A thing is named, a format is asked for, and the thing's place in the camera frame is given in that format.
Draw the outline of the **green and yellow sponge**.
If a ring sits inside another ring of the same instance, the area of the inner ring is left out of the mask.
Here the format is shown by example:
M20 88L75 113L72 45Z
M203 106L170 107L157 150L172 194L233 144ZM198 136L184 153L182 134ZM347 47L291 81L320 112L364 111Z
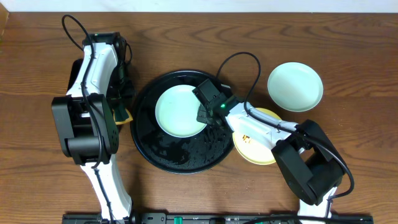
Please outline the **green and yellow sponge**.
M130 123L133 120L132 115L127 108L124 109L118 108L114 110L113 118L116 125Z

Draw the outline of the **light blue plate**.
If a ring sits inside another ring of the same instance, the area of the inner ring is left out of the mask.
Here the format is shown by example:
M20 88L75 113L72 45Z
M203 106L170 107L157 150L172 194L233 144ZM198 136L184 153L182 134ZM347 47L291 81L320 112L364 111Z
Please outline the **light blue plate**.
M155 106L158 125L167 134L189 138L204 130L205 123L197 121L201 103L192 92L191 85L176 85L161 94Z
M319 74L304 63L287 62L271 71L267 89L271 99L281 108L308 111L321 101L323 83Z

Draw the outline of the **yellow plate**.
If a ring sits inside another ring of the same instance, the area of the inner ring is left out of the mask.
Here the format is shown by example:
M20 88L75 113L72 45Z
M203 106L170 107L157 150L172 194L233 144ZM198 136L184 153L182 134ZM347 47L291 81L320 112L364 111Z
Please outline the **yellow plate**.
M242 104L232 109L228 125L233 130L233 142L239 154L257 165L275 163L270 147L273 148L272 134L277 131L247 115Z

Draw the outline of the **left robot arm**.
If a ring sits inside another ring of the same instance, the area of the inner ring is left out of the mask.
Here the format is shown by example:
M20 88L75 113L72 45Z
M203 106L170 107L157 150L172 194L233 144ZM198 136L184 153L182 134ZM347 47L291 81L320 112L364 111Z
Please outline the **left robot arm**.
M89 178L99 215L65 215L64 223L134 223L132 198L116 162L119 125L132 121L127 109L134 88L127 76L131 48L118 32L89 34L79 45L67 93L52 100L62 152Z

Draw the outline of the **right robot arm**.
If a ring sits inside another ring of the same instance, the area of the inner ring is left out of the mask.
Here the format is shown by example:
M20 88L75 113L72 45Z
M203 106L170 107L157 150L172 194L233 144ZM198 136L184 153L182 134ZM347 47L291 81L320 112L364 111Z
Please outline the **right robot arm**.
M322 128L312 120L283 121L228 95L230 88L207 79L193 90L201 103L197 120L244 134L271 151L301 215L330 218L331 200L347 166Z

